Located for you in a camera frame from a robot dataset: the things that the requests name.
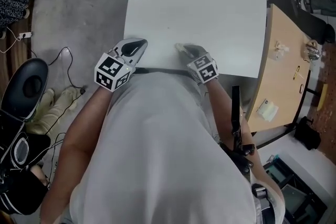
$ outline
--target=gray glove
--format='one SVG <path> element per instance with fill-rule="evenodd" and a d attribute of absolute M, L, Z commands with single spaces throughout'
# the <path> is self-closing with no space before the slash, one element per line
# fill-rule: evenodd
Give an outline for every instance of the gray glove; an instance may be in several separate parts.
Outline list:
<path fill-rule="evenodd" d="M 180 59 L 197 83 L 206 83 L 218 77 L 215 60 L 202 47 L 194 44 L 175 44 Z"/>

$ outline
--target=white cable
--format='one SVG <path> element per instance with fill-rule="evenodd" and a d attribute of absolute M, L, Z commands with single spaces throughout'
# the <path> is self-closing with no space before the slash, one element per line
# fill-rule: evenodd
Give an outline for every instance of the white cable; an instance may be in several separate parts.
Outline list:
<path fill-rule="evenodd" d="M 12 44 L 8 49 L 6 49 L 5 51 L 0 50 L 0 52 L 3 53 L 3 54 L 5 54 L 6 52 L 8 52 L 8 51 L 14 46 L 15 42 L 21 40 L 21 38 L 17 38 L 17 37 L 15 36 L 15 34 L 13 33 L 12 30 L 10 30 L 9 28 L 8 28 L 8 30 L 12 32 L 12 34 L 13 34 L 13 36 L 14 36 L 14 38 L 15 38 L 15 41 L 14 41 L 13 44 Z"/>
<path fill-rule="evenodd" d="M 63 140 L 60 140 L 60 141 L 58 141 L 57 143 L 54 143 L 52 146 L 50 146 L 50 147 L 48 147 L 48 148 L 46 148 L 46 149 L 44 149 L 44 150 L 42 150 L 41 152 L 40 152 L 40 154 L 38 154 L 30 163 L 28 163 L 27 165 L 26 165 L 26 167 L 28 167 L 29 166 L 29 164 L 31 164 L 34 160 L 36 160 L 44 151 L 48 151 L 48 150 L 50 150 L 51 148 L 53 148 L 53 147 L 56 147 L 56 146 L 58 146 L 59 144 L 61 144 L 61 143 L 63 143 Z"/>

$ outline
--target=hand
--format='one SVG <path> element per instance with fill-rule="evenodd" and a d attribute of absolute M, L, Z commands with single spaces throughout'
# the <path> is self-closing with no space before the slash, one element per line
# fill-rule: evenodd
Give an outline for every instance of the hand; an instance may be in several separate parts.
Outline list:
<path fill-rule="evenodd" d="M 94 68 L 95 82 L 111 92 L 124 85 L 135 72 L 135 65 L 147 45 L 147 40 L 142 38 L 130 38 L 118 42 L 98 61 Z"/>
<path fill-rule="evenodd" d="M 181 62 L 197 83 L 203 83 L 217 78 L 218 70 L 215 60 L 202 47 L 194 44 L 175 44 L 179 51 Z"/>

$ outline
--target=black device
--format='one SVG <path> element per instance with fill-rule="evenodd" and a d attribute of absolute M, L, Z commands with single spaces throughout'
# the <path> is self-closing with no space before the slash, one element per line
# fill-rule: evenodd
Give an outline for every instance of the black device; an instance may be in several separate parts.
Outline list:
<path fill-rule="evenodd" d="M 47 152 L 50 138 L 25 130 L 25 122 L 34 116 L 47 80 L 48 65 L 39 58 L 29 59 L 14 73 L 2 99 L 0 210 L 7 214 L 32 214 L 48 190 L 30 168 Z"/>
<path fill-rule="evenodd" d="M 254 144 L 242 144 L 242 128 L 240 124 L 240 87 L 232 87 L 232 112 L 231 112 L 232 135 L 234 137 L 233 150 L 230 150 L 225 144 L 219 145 L 230 157 L 230 159 L 237 166 L 239 171 L 248 176 L 250 169 L 253 167 L 253 162 L 249 161 L 246 156 L 253 155 L 255 146 Z"/>

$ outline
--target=floor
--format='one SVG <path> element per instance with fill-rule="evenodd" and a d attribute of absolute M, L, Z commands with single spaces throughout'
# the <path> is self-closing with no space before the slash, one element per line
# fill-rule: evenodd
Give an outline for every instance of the floor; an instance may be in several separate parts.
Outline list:
<path fill-rule="evenodd" d="M 318 131 L 321 136 L 321 144 L 318 149 L 329 160 L 336 164 L 336 100 L 334 99 L 336 87 L 336 47 L 334 44 L 327 44 L 323 46 L 325 52 L 322 60 L 325 62 L 325 68 L 321 70 L 319 75 L 318 92 L 322 91 L 323 83 L 328 84 L 327 94 L 320 111 L 317 111 L 316 104 L 319 98 L 314 99 L 314 106 L 312 106 L 308 113 L 308 118 L 314 120 L 312 127 Z"/>
<path fill-rule="evenodd" d="M 67 130 L 97 88 L 93 82 L 93 68 L 102 53 L 123 38 L 127 2 L 128 0 L 35 0 L 32 50 L 49 63 L 67 46 L 74 58 L 69 71 L 72 82 L 80 87 L 87 85 L 87 92 L 78 100 L 77 108 L 62 118 L 59 132 Z M 70 85 L 67 77 L 70 61 L 69 51 L 63 50 L 61 57 L 50 66 L 48 87 L 52 87 L 57 94 Z M 232 80 L 239 81 L 239 78 L 223 78 L 223 81 Z M 256 139 L 262 141 L 270 135 L 274 134 L 264 133 Z M 58 151 L 59 149 L 56 150 L 54 166 Z M 50 150 L 45 157 L 44 170 L 47 175 L 51 169 L 52 152 Z M 37 223 L 38 214 L 39 212 L 28 217 L 18 216 L 16 219 L 19 224 Z"/>

